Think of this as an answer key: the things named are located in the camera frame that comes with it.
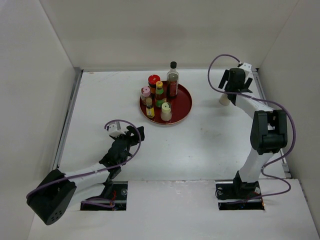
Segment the tall soy sauce bottle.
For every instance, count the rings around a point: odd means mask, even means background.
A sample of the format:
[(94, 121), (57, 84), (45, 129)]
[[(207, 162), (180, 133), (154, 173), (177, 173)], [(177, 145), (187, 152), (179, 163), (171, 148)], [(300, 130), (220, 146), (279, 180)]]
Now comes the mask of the tall soy sauce bottle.
[(178, 94), (178, 86), (179, 86), (179, 73), (177, 72), (177, 63), (172, 61), (170, 63), (170, 70), (167, 73), (167, 97), (175, 98)]

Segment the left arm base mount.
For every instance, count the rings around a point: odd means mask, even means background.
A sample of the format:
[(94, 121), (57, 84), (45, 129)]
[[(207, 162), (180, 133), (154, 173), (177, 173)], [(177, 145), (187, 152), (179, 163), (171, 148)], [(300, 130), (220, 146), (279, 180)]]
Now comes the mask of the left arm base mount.
[(126, 211), (128, 182), (115, 181), (110, 183), (99, 196), (91, 197), (80, 204), (81, 211)]

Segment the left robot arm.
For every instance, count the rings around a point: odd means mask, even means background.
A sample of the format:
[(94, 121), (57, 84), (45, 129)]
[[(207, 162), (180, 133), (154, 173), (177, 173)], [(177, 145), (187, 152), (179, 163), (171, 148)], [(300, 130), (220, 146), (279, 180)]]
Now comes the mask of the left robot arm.
[(87, 168), (62, 172), (54, 169), (42, 182), (26, 196), (27, 205), (47, 225), (58, 221), (66, 210), (77, 204), (113, 208), (115, 203), (98, 203), (112, 195), (113, 179), (134, 156), (132, 147), (140, 148), (145, 140), (145, 128), (127, 124), (126, 130), (120, 126), (121, 120), (110, 121), (104, 129), (113, 140), (102, 159)]

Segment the small oil bottle cork cap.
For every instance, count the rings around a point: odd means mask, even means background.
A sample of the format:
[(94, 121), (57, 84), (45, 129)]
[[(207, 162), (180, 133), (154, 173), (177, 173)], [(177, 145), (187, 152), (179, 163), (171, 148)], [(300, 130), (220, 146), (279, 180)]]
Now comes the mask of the small oil bottle cork cap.
[(145, 102), (146, 102), (146, 116), (149, 119), (153, 119), (155, 117), (153, 100), (152, 98), (148, 97)]

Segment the red-lid chili sauce jar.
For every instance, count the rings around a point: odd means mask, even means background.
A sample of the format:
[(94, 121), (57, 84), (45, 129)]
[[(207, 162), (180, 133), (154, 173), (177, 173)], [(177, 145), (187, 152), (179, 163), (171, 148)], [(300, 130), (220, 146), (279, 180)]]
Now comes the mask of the red-lid chili sauce jar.
[(160, 80), (161, 78), (156, 74), (152, 74), (148, 77), (148, 85), (152, 95), (156, 93), (156, 83)]

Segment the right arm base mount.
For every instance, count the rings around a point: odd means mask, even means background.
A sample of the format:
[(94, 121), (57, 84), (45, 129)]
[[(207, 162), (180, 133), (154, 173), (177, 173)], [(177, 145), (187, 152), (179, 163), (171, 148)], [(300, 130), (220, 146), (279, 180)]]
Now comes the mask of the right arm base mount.
[(248, 187), (236, 186), (232, 181), (217, 181), (215, 196), (220, 211), (264, 210), (259, 182)]

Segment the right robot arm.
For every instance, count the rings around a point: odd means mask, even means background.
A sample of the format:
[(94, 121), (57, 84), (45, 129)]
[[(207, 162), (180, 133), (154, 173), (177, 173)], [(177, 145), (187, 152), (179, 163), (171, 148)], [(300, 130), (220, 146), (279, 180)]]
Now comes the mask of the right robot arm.
[(232, 183), (231, 190), (237, 198), (246, 198), (258, 187), (263, 166), (288, 143), (286, 112), (255, 98), (249, 90), (252, 80), (246, 70), (230, 68), (224, 71), (218, 85), (224, 89), (226, 99), (252, 119), (251, 150)]

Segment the pink-cap spice jar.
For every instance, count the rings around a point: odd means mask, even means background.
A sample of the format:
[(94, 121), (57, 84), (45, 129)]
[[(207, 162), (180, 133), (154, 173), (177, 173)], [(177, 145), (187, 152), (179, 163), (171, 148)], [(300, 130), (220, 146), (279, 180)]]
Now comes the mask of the pink-cap spice jar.
[(146, 100), (151, 97), (151, 91), (148, 86), (144, 86), (141, 88), (140, 100), (143, 105), (146, 105)]

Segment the white bottle cream cap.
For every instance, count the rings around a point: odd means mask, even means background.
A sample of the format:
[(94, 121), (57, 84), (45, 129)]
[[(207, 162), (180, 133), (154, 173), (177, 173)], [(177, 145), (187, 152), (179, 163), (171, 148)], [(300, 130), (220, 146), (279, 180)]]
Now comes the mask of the white bottle cream cap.
[(160, 118), (164, 122), (169, 122), (172, 119), (172, 108), (170, 103), (164, 102), (162, 104)]

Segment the chili sauce bottle yellow cap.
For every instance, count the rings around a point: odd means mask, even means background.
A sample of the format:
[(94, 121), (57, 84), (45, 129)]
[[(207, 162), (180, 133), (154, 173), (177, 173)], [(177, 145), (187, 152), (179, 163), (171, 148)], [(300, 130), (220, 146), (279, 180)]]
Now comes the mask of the chili sauce bottle yellow cap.
[(164, 102), (165, 102), (165, 92), (163, 88), (163, 82), (159, 80), (156, 82), (155, 105), (156, 107), (161, 108)]

